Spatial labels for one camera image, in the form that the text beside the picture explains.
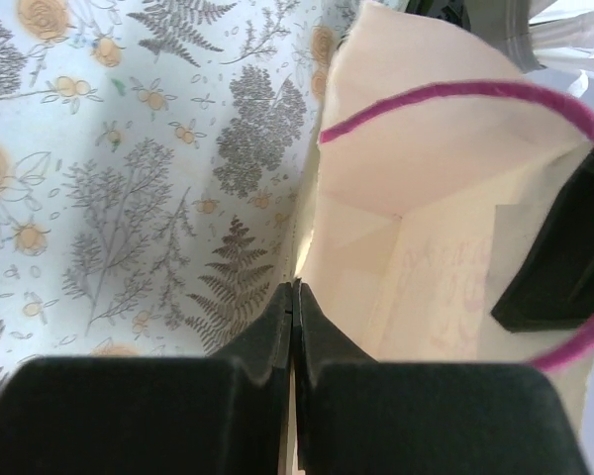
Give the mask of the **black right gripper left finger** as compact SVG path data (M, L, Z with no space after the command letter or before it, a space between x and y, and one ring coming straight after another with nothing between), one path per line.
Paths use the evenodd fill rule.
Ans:
M289 284L209 357L42 357L0 397L0 474L283 474Z

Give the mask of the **kraft paper cakes bag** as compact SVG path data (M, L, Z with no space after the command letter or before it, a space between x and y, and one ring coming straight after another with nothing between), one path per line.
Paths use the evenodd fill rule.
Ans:
M516 333L491 308L593 145L582 101L462 28L366 1L329 66L295 274L373 357L534 362L580 428L594 310Z

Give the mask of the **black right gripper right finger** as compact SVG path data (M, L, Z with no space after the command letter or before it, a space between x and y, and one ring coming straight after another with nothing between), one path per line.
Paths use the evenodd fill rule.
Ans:
M308 474L585 474L548 379L524 364L379 362L293 290L298 464Z

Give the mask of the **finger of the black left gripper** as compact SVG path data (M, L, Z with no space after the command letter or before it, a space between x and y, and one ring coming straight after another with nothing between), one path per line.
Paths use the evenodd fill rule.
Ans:
M567 331L594 313L594 148L528 176L495 208L490 314L511 333Z

